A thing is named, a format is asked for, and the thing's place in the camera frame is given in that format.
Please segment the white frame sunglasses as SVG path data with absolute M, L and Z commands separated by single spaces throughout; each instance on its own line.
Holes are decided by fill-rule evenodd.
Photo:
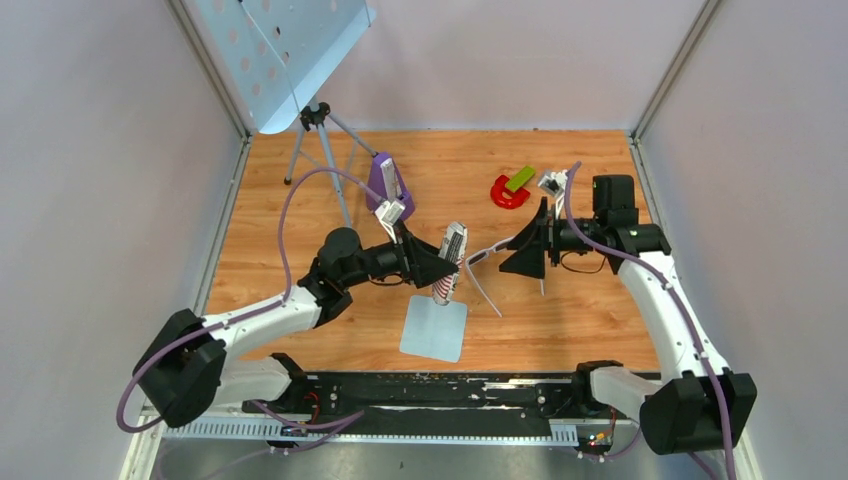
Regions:
M 512 254 L 506 248 L 509 240 L 482 247 L 464 261 L 461 299 L 473 315 L 504 319 L 525 302 L 552 298 L 546 280 L 501 271 L 501 264 Z

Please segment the light blue cleaning cloth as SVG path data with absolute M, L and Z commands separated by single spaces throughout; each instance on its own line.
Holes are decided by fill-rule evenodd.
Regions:
M 429 296 L 414 295 L 408 303 L 399 351 L 433 360 L 458 363 L 461 357 L 468 307 L 461 302 L 437 304 Z

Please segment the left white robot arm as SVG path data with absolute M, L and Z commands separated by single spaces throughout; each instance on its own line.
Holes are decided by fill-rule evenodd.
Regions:
M 132 383 L 172 428 L 222 404 L 262 400 L 283 413 L 298 411 L 307 389 L 295 379 L 293 363 L 283 354 L 261 361 L 243 361 L 243 355 L 335 320 L 352 304 L 351 288 L 366 282 L 396 276 L 451 296 L 467 245 L 466 227 L 452 223 L 440 246 L 418 239 L 403 223 L 392 231 L 392 240 L 363 248 L 354 229 L 337 228 L 288 291 L 206 317 L 190 309 L 174 313 L 134 368 Z

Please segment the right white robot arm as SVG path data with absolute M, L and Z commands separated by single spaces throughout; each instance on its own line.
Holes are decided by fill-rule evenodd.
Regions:
M 503 273 L 542 280 L 568 253 L 602 254 L 636 303 L 660 364 L 652 383 L 620 362 L 577 366 L 571 404 L 584 417 L 614 409 L 635 420 L 658 455 L 732 449 L 757 398 L 748 373 L 734 372 L 709 341 L 679 282 L 671 247 L 660 226 L 643 223 L 629 175 L 592 180 L 589 218 L 575 218 L 568 172 L 540 183 L 558 204 L 541 201 L 533 219 L 506 245 Z

